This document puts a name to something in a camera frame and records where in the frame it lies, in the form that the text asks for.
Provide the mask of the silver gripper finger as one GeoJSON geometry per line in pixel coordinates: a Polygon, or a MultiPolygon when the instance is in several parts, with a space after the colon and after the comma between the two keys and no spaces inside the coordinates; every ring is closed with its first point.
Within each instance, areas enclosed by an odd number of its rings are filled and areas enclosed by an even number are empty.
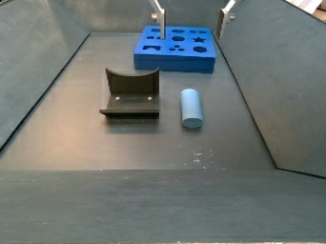
{"type": "Polygon", "coordinates": [[[166,11],[161,7],[158,0],[149,0],[150,5],[154,9],[154,13],[151,14],[151,19],[159,24],[161,26],[161,39],[166,39],[166,11]]]}
{"type": "Polygon", "coordinates": [[[223,36],[226,25],[231,19],[231,10],[235,6],[235,3],[237,3],[235,0],[230,0],[227,5],[223,8],[221,8],[219,20],[218,20],[218,29],[217,29],[217,37],[218,38],[222,38],[222,36],[223,36]]]}

